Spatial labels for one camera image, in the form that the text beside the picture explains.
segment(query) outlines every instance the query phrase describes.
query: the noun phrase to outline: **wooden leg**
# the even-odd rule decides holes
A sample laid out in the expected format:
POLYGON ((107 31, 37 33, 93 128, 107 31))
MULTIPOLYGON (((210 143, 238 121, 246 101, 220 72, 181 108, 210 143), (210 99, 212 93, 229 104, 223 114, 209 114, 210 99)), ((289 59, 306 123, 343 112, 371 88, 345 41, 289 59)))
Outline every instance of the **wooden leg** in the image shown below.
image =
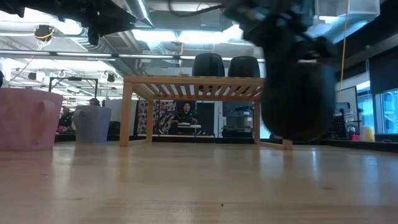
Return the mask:
POLYGON ((123 84, 123 105, 120 127, 120 146, 126 147, 130 141, 130 114, 131 114, 132 83, 123 84))
POLYGON ((152 132, 154 130, 154 102, 148 100, 147 109, 147 141, 152 142, 152 132))
POLYGON ((282 142, 283 142, 283 145, 284 145, 284 150, 286 150, 286 151, 293 150, 293 142, 292 141, 284 139, 282 142))
POLYGON ((254 143, 260 142, 260 103, 254 103, 254 143))

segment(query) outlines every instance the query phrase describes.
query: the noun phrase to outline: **light wood tabletop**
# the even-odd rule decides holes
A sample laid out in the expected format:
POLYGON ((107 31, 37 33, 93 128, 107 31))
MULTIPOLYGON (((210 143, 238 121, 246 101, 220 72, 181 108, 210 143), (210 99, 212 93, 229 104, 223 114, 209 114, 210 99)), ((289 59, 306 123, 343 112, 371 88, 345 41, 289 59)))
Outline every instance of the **light wood tabletop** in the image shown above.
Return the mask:
POLYGON ((0 152, 1 223, 397 223, 396 154, 245 144, 0 152))

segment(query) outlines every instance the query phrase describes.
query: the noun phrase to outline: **pink bin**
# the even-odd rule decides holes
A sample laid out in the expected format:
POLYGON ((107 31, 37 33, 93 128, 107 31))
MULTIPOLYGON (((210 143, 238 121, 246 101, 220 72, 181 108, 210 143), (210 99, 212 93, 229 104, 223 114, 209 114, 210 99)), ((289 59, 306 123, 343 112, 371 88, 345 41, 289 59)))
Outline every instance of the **pink bin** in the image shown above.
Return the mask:
POLYGON ((0 89, 0 151, 52 150, 63 96, 0 89))

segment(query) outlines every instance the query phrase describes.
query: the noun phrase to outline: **wooden table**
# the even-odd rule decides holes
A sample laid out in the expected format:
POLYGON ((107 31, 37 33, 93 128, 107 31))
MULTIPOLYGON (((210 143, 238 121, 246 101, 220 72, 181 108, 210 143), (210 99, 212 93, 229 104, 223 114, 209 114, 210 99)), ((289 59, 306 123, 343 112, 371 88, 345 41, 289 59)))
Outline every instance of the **wooden table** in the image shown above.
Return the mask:
POLYGON ((136 93, 147 100, 147 138, 134 144, 152 142, 154 100, 208 100, 254 102, 254 141, 276 149, 292 149, 292 143, 281 144, 260 141, 260 100, 264 89, 263 78, 191 77, 167 75, 128 75, 124 77, 123 108, 120 146, 129 145, 131 96, 136 93))

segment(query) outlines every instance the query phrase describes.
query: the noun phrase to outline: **ceiling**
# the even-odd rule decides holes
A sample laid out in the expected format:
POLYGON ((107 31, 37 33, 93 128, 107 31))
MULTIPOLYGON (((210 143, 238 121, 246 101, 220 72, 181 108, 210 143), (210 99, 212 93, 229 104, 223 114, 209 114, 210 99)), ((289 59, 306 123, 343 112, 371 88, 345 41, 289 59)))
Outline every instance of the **ceiling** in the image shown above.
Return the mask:
MULTIPOLYGON (((134 0, 113 0, 116 4, 125 10, 134 12, 134 0)), ((222 57, 237 57, 242 55, 262 58, 262 50, 240 39, 239 29, 233 25, 233 22, 223 17, 221 11, 208 12, 199 16, 188 18, 177 18, 168 11, 166 0, 142 0, 147 3, 149 9, 148 20, 153 23, 155 30, 172 32, 176 36, 181 37, 183 31, 206 31, 216 32, 217 34, 228 34, 228 43, 226 41, 214 41, 214 39, 204 41, 204 43, 184 43, 180 44, 171 42, 158 41, 156 49, 153 43, 149 44, 144 40, 140 40, 137 35, 131 31, 120 32, 104 36, 97 47, 90 45, 86 38, 86 30, 82 29, 79 23, 74 21, 67 21, 62 23, 57 18, 42 14, 40 12, 32 12, 27 10, 25 18, 20 19, 12 17, 4 12, 0 12, 0 49, 8 50, 44 50, 55 52, 90 52, 90 53, 129 53, 129 54, 180 54, 196 56, 201 53, 213 52, 222 57), (43 45, 43 42, 38 41, 33 36, 33 30, 40 24, 48 24, 56 28, 56 33, 53 39, 43 45)), ((196 11, 197 9, 213 6, 222 2, 221 0, 212 0, 208 4, 201 3, 197 0, 176 1, 174 9, 176 11, 196 11)), ((319 13, 326 16, 339 16, 337 6, 339 0, 319 0, 319 13)), ((352 24, 355 26, 359 21, 371 21, 375 15, 367 17, 350 16, 352 24)), ((152 31, 143 22, 138 22, 136 26, 143 31, 152 31)), ((340 38, 343 31, 343 24, 341 24, 341 17, 337 17, 335 23, 326 23, 325 21, 317 19, 317 25, 310 29, 313 35, 327 34, 327 32, 334 31, 331 38, 340 38)), ((171 60, 139 60, 134 58, 116 59, 110 61, 101 61, 97 58, 79 58, 79 60, 71 60, 70 58, 56 59, 39 59, 32 57, 3 57, 0 63, 6 65, 10 71, 12 81, 10 84, 14 87, 18 85, 22 88, 24 85, 32 85, 35 89, 47 90, 45 85, 49 84, 49 77, 83 77, 83 78, 97 78, 99 80, 98 91, 99 96, 121 96, 122 93, 122 77, 130 73, 142 73, 151 75, 178 75, 179 71, 190 73, 192 70, 193 61, 183 61, 182 66, 179 61, 171 60), (28 75, 31 72, 37 73, 36 80, 30 80, 28 75), (109 73, 115 74, 115 82, 109 83, 106 76, 109 73)), ((225 68, 228 69, 228 62, 224 63, 225 68)), ((68 86, 84 86, 84 90, 79 91, 79 95, 84 96, 82 99, 93 97, 93 88, 88 88, 92 83, 83 82, 69 82, 64 80, 64 86, 54 91, 64 95, 74 95, 67 91, 65 85, 68 86)))

